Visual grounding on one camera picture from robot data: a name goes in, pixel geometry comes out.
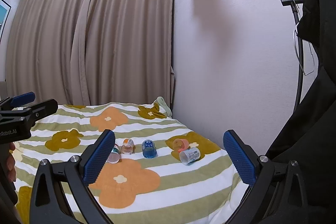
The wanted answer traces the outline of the person's left hand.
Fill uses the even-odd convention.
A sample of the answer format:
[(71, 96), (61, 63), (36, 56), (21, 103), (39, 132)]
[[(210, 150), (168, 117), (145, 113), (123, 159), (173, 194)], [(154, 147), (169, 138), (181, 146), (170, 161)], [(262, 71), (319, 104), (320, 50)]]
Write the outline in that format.
[(7, 157), (6, 166), (8, 170), (7, 179), (9, 182), (15, 182), (17, 178), (17, 173), (15, 170), (15, 159), (13, 157), (13, 152), (15, 151), (15, 144), (10, 143), (9, 155)]

